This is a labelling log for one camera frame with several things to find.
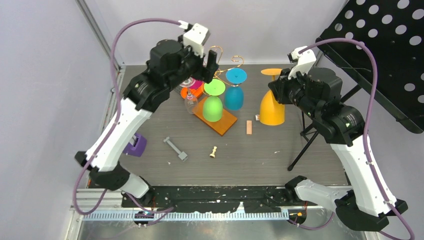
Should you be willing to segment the yellow plastic wine glass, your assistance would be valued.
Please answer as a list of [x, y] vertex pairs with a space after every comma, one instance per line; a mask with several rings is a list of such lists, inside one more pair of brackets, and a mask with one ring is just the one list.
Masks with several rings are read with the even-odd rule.
[[279, 126], [285, 122], [285, 105], [277, 102], [271, 90], [262, 98], [258, 119], [267, 126]]

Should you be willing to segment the blue plastic wine glass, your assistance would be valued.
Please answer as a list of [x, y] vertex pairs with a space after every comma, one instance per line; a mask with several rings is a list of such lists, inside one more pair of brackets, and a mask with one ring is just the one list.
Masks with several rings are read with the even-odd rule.
[[232, 68], [225, 74], [230, 86], [225, 92], [224, 104], [228, 110], [238, 111], [244, 104], [244, 92], [240, 84], [247, 80], [247, 73], [241, 68]]

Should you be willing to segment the clear stemmed wine glass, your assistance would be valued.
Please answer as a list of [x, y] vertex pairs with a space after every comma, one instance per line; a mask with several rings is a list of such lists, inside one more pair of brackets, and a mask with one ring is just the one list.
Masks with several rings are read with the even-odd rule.
[[186, 97], [184, 98], [184, 104], [185, 104], [186, 110], [190, 114], [195, 114], [198, 110], [198, 99], [191, 92], [191, 89], [190, 89], [190, 87], [192, 87], [195, 83], [196, 83], [196, 80], [190, 77], [179, 85], [180, 87], [186, 89]]

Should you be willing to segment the green plastic wine glass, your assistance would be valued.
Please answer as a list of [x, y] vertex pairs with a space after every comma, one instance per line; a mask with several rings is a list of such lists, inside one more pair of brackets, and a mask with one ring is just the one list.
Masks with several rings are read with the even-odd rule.
[[208, 97], [203, 104], [202, 115], [208, 122], [218, 122], [224, 110], [219, 96], [224, 93], [226, 86], [221, 80], [214, 78], [210, 83], [205, 83], [203, 89]]

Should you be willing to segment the gold rack with wooden base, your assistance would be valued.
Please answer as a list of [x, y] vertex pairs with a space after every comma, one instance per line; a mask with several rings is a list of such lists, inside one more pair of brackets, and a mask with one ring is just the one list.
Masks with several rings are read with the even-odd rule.
[[202, 82], [201, 86], [198, 87], [203, 98], [198, 104], [198, 111], [194, 114], [221, 137], [238, 120], [236, 116], [224, 108], [224, 103], [221, 99], [221, 95], [226, 92], [227, 87], [237, 87], [238, 84], [233, 84], [229, 80], [223, 80], [220, 78], [220, 75], [241, 67], [245, 62], [244, 58], [239, 55], [232, 56], [231, 61], [238, 64], [225, 70], [218, 68], [210, 83]]

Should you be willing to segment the pink plastic wine glass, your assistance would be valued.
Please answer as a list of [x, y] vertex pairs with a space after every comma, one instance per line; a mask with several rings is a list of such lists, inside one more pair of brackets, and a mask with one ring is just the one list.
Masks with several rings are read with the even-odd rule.
[[195, 79], [193, 85], [190, 86], [189, 88], [193, 89], [193, 90], [197, 90], [198, 88], [200, 88], [203, 85], [203, 83], [204, 83], [203, 81]]

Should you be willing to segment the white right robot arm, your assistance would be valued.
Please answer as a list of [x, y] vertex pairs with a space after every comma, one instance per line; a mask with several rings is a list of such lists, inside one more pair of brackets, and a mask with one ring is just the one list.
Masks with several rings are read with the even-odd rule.
[[408, 205], [388, 189], [381, 192], [383, 182], [376, 182], [376, 161], [363, 145], [365, 120], [354, 107], [342, 102], [343, 82], [328, 68], [317, 67], [308, 73], [290, 76], [285, 68], [269, 83], [277, 102], [292, 104], [311, 119], [315, 135], [323, 136], [338, 156], [350, 181], [351, 190], [337, 191], [328, 186], [297, 176], [285, 184], [285, 198], [291, 205], [302, 201], [320, 205], [337, 215], [351, 230], [379, 232], [389, 224], [389, 217], [404, 213]]

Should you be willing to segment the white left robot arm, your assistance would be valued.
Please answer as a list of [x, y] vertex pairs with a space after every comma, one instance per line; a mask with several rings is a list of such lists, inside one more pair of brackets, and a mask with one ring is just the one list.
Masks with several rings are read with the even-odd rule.
[[153, 202], [153, 193], [144, 179], [119, 162], [124, 148], [140, 126], [169, 99], [170, 93], [189, 78], [210, 83], [218, 69], [217, 53], [196, 54], [196, 44], [185, 46], [177, 40], [161, 40], [150, 50], [146, 70], [133, 77], [123, 91], [120, 109], [95, 144], [78, 151], [75, 160], [87, 166], [95, 184], [121, 190], [134, 197], [141, 207]]

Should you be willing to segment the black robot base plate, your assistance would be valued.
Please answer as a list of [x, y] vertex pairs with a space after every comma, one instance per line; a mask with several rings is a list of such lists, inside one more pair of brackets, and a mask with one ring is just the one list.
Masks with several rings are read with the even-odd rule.
[[277, 213], [280, 207], [313, 206], [294, 199], [282, 186], [153, 186], [138, 203], [145, 208], [177, 213], [234, 213], [242, 206], [246, 213]]

